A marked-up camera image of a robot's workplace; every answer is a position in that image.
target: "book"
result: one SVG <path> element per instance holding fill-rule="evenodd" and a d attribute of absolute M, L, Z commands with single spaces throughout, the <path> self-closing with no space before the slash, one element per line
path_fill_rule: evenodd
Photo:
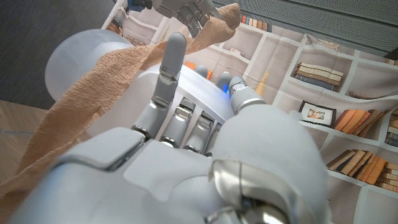
<path fill-rule="evenodd" d="M 344 110 L 340 117 L 336 121 L 335 130 L 341 131 L 344 126 L 350 121 L 350 119 L 355 114 L 356 110 Z"/>
<path fill-rule="evenodd" d="M 371 157 L 372 153 L 371 152 L 366 152 L 365 155 L 362 157 L 362 159 L 355 165 L 355 167 L 348 173 L 350 177 L 354 176 L 356 171 L 359 170 L 363 165 L 365 165 L 366 161 Z"/>
<path fill-rule="evenodd" d="M 398 147 L 398 141 L 396 141 L 396 140 L 386 138 L 386 140 L 385 140 L 384 142 L 385 142 L 386 144 L 391 145 L 391 146 Z"/>
<path fill-rule="evenodd" d="M 394 170 L 394 169 L 384 168 L 383 172 L 392 174 L 392 175 L 398 175 L 398 170 Z"/>
<path fill-rule="evenodd" d="M 398 134 L 394 134 L 394 133 L 387 133 L 386 138 L 398 141 Z"/>
<path fill-rule="evenodd" d="M 366 168 L 366 170 L 362 170 L 363 171 L 363 175 L 359 179 L 360 181 L 363 181 L 363 182 L 366 181 L 366 179 L 368 178 L 369 174 L 371 173 L 371 171 L 373 170 L 374 166 L 376 165 L 377 160 L 379 160 L 379 157 L 375 156 L 373 161 L 371 163 L 368 163 L 369 165 Z"/>
<path fill-rule="evenodd" d="M 398 128 L 394 128 L 389 126 L 388 127 L 388 132 L 393 133 L 393 134 L 398 134 Z"/>
<path fill-rule="evenodd" d="M 375 159 L 377 160 L 377 158 L 378 158 L 377 155 L 372 154 L 371 157 L 368 159 L 366 165 L 361 169 L 361 172 L 355 178 L 358 179 L 358 180 L 361 180 L 362 176 L 365 175 L 365 172 L 368 169 L 368 167 L 372 164 L 372 162 Z"/>
<path fill-rule="evenodd" d="M 370 115 L 371 114 L 369 112 L 365 112 L 365 114 L 363 114 L 362 118 L 355 124 L 355 126 L 348 131 L 348 134 L 353 134 L 354 131 L 370 117 Z"/>
<path fill-rule="evenodd" d="M 379 98 L 382 98 L 382 97 L 386 97 L 385 95 L 384 96 L 371 96 L 371 95 L 367 95 L 367 94 L 364 94 L 364 93 L 358 93 L 358 92 L 355 92 L 355 91 L 349 91 L 348 95 L 350 97 L 357 98 L 357 99 L 362 99 L 362 100 L 374 100 L 374 99 L 379 99 Z"/>
<path fill-rule="evenodd" d="M 398 120 L 392 120 L 392 121 L 390 121 L 390 123 L 388 124 L 388 126 L 394 127 L 394 128 L 398 128 Z"/>
<path fill-rule="evenodd" d="M 398 187 L 398 181 L 396 180 L 390 180 L 387 178 L 380 177 L 378 178 L 377 181 Z"/>
<path fill-rule="evenodd" d="M 332 90 L 335 87 L 332 84 L 329 84 L 329 83 L 326 83 L 326 82 L 323 82 L 323 81 L 320 81 L 320 80 L 316 80 L 314 78 L 304 77 L 304 76 L 299 75 L 299 74 L 295 74 L 294 78 L 296 78 L 298 80 L 301 80 L 303 82 L 312 84 L 312 85 L 317 85 L 317 86 L 323 87 L 323 88 L 325 88 L 327 90 Z"/>
<path fill-rule="evenodd" d="M 328 78 L 330 80 L 338 81 L 338 82 L 340 82 L 340 80 L 341 80 L 341 76 L 332 75 L 331 72 L 327 72 L 327 71 L 324 71 L 324 70 L 319 70 L 319 69 L 316 69 L 316 68 L 309 68 L 309 67 L 306 67 L 306 66 L 303 66 L 303 65 L 298 66 L 297 70 L 301 71 L 301 72 L 305 72 L 305 73 L 319 75 L 319 76 Z"/>
<path fill-rule="evenodd" d="M 261 24 L 261 29 L 264 30 L 264 31 L 267 31 L 268 30 L 268 24 L 266 22 L 261 22 L 261 23 L 262 23 Z"/>
<path fill-rule="evenodd" d="M 379 116 L 373 120 L 372 122 L 370 122 L 367 126 L 365 126 L 364 129 L 362 129 L 362 131 L 358 134 L 359 137 L 365 137 L 365 135 L 368 133 L 368 131 L 373 127 L 374 124 L 376 124 L 382 117 L 384 116 L 384 112 L 382 112 L 381 114 L 379 114 Z"/>
<path fill-rule="evenodd" d="M 394 191 L 394 192 L 398 192 L 398 187 L 395 187 L 395 186 L 393 186 L 393 185 L 389 185 L 389 184 L 385 184 L 385 183 L 377 183 L 377 184 L 375 184 L 375 185 L 378 186 L 378 187 L 387 189 L 387 190 L 391 190 L 391 191 Z"/>
<path fill-rule="evenodd" d="M 359 127 L 357 127 L 352 134 L 358 132 L 358 134 L 362 131 L 362 129 L 364 129 L 366 127 L 366 125 L 368 125 L 370 122 L 372 122 L 374 119 L 377 118 L 377 116 L 379 116 L 381 114 L 381 111 L 378 110 L 369 110 L 368 111 L 371 115 L 366 119 L 366 121 L 364 123 L 362 123 L 361 125 L 359 125 Z"/>
<path fill-rule="evenodd" d="M 355 152 L 355 155 L 349 159 L 347 165 L 344 166 L 344 168 L 341 170 L 342 174 L 348 175 L 351 170 L 354 169 L 354 167 L 360 162 L 360 160 L 363 158 L 366 152 L 358 149 L 353 150 Z"/>
<path fill-rule="evenodd" d="M 363 117 L 365 113 L 365 110 L 356 110 L 353 117 L 348 121 L 346 126 L 344 126 L 341 131 L 344 133 L 348 133 L 348 131 L 350 131 L 355 126 L 355 124 L 358 123 L 358 121 Z"/>
<path fill-rule="evenodd" d="M 387 162 L 384 168 L 398 170 L 398 164 L 392 164 L 390 162 Z"/>
<path fill-rule="evenodd" d="M 332 84 L 334 86 L 340 86 L 340 82 L 339 81 L 331 80 L 331 79 L 329 79 L 327 77 L 323 77 L 323 76 L 320 76 L 320 75 L 315 75 L 315 74 L 311 74 L 311 73 L 307 73 L 307 72 L 302 72 L 302 71 L 299 71 L 299 70 L 297 70 L 296 73 L 299 74 L 299 75 L 302 75 L 304 77 L 314 78 L 314 79 L 317 79 L 317 80 L 321 80 L 323 82 L 327 82 L 327 83 Z"/>
<path fill-rule="evenodd" d="M 337 72 L 335 70 L 332 70 L 331 68 L 326 68 L 326 67 L 319 66 L 319 65 L 310 65 L 307 63 L 299 63 L 297 65 L 297 68 L 303 72 L 324 76 L 324 77 L 327 77 L 327 78 L 330 78 L 332 80 L 336 80 L 339 82 L 341 81 L 341 78 L 343 76 L 342 72 Z"/>
<path fill-rule="evenodd" d="M 366 178 L 365 182 L 372 185 L 376 183 L 377 178 L 379 178 L 384 165 L 386 165 L 386 162 L 387 161 L 385 159 L 379 157 L 372 171 L 369 173 L 368 177 Z"/>
<path fill-rule="evenodd" d="M 390 179 L 390 180 L 398 180 L 398 175 L 394 175 L 394 174 L 388 174 L 385 172 L 382 172 L 380 174 L 380 177 L 386 178 L 386 179 Z"/>
<path fill-rule="evenodd" d="M 331 162 L 329 162 L 326 166 L 328 167 L 329 170 L 336 170 L 338 166 L 340 166 L 342 163 L 344 163 L 346 160 L 353 157 L 354 155 L 355 155 L 354 151 L 346 150 L 336 159 L 333 159 Z"/>
<path fill-rule="evenodd" d="M 192 62 L 185 62 L 185 66 L 187 66 L 188 68 L 191 68 L 192 70 L 194 70 L 196 67 L 196 65 Z"/>

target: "book spine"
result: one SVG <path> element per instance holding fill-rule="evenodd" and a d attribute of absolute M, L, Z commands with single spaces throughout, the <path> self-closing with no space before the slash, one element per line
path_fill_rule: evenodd
<path fill-rule="evenodd" d="M 366 161 L 371 157 L 372 153 L 371 152 L 367 152 L 362 159 L 358 162 L 358 164 L 349 172 L 349 176 L 352 177 L 354 176 L 354 174 L 356 173 L 356 171 L 361 168 L 361 166 L 363 166 Z"/>
<path fill-rule="evenodd" d="M 394 127 L 389 126 L 388 127 L 388 132 L 391 132 L 393 134 L 398 134 L 398 128 L 394 128 Z"/>
<path fill-rule="evenodd" d="M 329 84 L 329 83 L 326 83 L 326 82 L 323 82 L 323 81 L 320 81 L 320 80 L 316 80 L 314 78 L 307 78 L 307 77 L 304 77 L 302 75 L 297 75 L 296 78 L 298 80 L 303 81 L 303 82 L 323 87 L 323 88 L 325 88 L 327 90 L 332 90 L 333 87 L 334 87 L 334 85 L 332 85 L 332 84 Z"/>
<path fill-rule="evenodd" d="M 376 183 L 377 178 L 379 178 L 384 165 L 386 165 L 386 162 L 387 161 L 385 159 L 379 157 L 372 171 L 369 173 L 369 176 L 366 178 L 365 182 L 372 185 Z"/>
<path fill-rule="evenodd" d="M 327 82 L 327 83 L 332 84 L 334 86 L 340 86 L 340 82 L 335 81 L 335 80 L 331 80 L 329 78 L 326 78 L 326 77 L 323 77 L 323 76 L 320 76 L 320 75 L 314 75 L 314 74 L 311 74 L 311 73 L 302 72 L 300 70 L 297 70 L 296 73 L 299 74 L 299 75 L 302 75 L 304 77 L 314 78 L 316 80 Z"/>
<path fill-rule="evenodd" d="M 358 150 L 356 154 L 348 161 L 347 165 L 341 170 L 342 174 L 349 174 L 351 170 L 360 162 L 366 152 Z"/>
<path fill-rule="evenodd" d="M 396 140 L 392 140 L 392 139 L 386 138 L 386 140 L 385 140 L 384 142 L 385 142 L 386 144 L 391 145 L 391 146 L 398 147 L 398 141 L 396 141 Z"/>
<path fill-rule="evenodd" d="M 350 131 L 348 131 L 348 134 L 353 134 L 355 129 L 357 129 L 361 124 L 363 124 L 370 116 L 371 114 L 369 112 L 366 112 L 362 118 L 355 124 L 353 128 L 351 128 Z"/>

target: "fabric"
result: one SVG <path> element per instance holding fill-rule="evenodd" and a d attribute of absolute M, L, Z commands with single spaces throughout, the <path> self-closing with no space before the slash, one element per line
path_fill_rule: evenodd
<path fill-rule="evenodd" d="M 195 39 L 187 39 L 186 54 L 232 38 L 240 22 L 239 6 L 231 4 L 219 12 L 223 21 L 211 17 Z M 165 46 L 166 42 L 160 42 L 105 54 L 51 107 L 30 140 L 17 174 L 0 184 L 0 223 L 36 186 L 52 162 L 113 106 L 134 74 L 161 62 Z"/>

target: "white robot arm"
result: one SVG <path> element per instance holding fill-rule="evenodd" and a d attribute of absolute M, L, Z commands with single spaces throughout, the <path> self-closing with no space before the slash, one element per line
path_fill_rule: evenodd
<path fill-rule="evenodd" d="M 235 116 L 211 136 L 215 120 L 204 111 L 179 149 L 195 108 L 188 97 L 154 140 L 185 47 L 182 34 L 170 36 L 154 95 L 133 128 L 62 155 L 9 223 L 329 223 L 327 172 L 309 133 L 240 77 L 229 83 Z"/>
<path fill-rule="evenodd" d="M 188 27 L 193 38 L 199 34 L 209 16 L 222 19 L 210 0 L 130 0 L 129 6 L 132 6 L 133 10 L 138 7 L 137 11 L 153 7 L 165 17 L 176 17 Z"/>

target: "picture frame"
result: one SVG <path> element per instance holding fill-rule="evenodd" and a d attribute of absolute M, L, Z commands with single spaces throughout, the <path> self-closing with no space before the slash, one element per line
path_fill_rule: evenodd
<path fill-rule="evenodd" d="M 319 124 L 329 128 L 335 127 L 336 109 L 327 108 L 303 100 L 299 111 L 302 115 L 302 121 Z"/>

